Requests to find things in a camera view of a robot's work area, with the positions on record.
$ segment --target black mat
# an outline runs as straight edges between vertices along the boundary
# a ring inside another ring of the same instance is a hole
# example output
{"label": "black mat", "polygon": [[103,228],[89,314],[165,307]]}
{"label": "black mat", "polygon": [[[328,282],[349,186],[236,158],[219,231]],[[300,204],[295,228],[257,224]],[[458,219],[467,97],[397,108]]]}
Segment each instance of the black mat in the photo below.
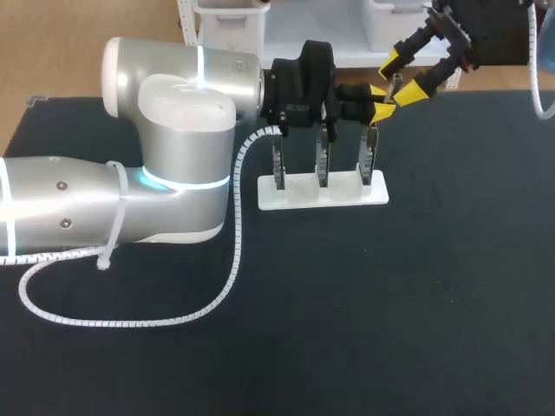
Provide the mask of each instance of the black mat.
{"label": "black mat", "polygon": [[[334,167],[353,168],[358,126],[340,130]],[[554,132],[528,93],[402,109],[382,126],[389,205],[324,211],[258,211],[258,143],[236,286],[176,328],[41,321],[17,298],[24,268],[1,269],[0,414],[553,415]],[[288,139],[288,172],[311,169],[313,146]],[[37,102],[7,154],[140,164],[133,126],[97,99]],[[120,248],[103,273],[57,264],[30,295],[73,317],[184,315],[227,278],[230,219],[205,244]]]}

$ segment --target wooden floor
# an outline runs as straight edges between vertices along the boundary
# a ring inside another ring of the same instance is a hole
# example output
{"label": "wooden floor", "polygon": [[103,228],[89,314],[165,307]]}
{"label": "wooden floor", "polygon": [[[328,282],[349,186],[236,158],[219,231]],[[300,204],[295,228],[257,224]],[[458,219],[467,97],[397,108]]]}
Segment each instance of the wooden floor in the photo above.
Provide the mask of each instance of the wooden floor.
{"label": "wooden floor", "polygon": [[[0,6],[0,152],[31,95],[101,94],[102,50],[114,36],[183,42],[175,0],[4,0]],[[410,77],[414,70],[409,70]],[[341,81],[372,81],[375,70],[346,70]],[[555,88],[555,76],[541,78]],[[527,88],[526,68],[483,68],[462,90]]]}

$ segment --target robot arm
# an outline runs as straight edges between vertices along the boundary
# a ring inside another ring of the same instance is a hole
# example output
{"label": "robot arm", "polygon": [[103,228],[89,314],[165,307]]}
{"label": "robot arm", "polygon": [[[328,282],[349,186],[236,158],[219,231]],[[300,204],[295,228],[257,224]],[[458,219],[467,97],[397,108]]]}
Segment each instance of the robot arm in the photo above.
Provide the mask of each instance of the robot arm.
{"label": "robot arm", "polygon": [[457,68],[477,69],[482,57],[495,51],[513,30],[513,23],[505,16],[515,10],[526,11],[532,4],[533,0],[434,0],[428,9],[425,26],[398,42],[379,72],[385,79],[391,79],[409,65],[434,36],[448,40],[449,57],[428,72],[417,75],[395,95],[395,102],[407,106],[426,100]]}

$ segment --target screw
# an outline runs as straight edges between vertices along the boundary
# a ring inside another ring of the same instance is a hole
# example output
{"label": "screw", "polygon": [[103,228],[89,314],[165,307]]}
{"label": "screw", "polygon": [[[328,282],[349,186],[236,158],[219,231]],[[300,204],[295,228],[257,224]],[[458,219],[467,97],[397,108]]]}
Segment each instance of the screw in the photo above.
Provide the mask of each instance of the screw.
{"label": "screw", "polygon": [[240,59],[237,59],[235,61],[234,69],[238,72],[243,71],[243,61],[241,61]]}
{"label": "screw", "polygon": [[64,229],[67,230],[70,226],[71,226],[71,220],[70,219],[63,219],[60,223],[60,226]]}

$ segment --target white shelf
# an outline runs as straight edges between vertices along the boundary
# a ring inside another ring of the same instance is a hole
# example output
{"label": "white shelf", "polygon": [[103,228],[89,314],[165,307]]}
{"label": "white shelf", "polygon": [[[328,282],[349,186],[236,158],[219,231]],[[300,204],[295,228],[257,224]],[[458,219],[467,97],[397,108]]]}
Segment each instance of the white shelf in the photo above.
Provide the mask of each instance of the white shelf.
{"label": "white shelf", "polygon": [[[264,53],[260,56],[263,68],[271,68],[274,58],[298,58],[304,42],[309,39],[330,42],[338,68],[380,67],[387,60],[389,52],[369,50],[362,28],[362,1],[272,1]],[[434,39],[411,65],[435,65],[447,56],[446,49],[445,42]]]}

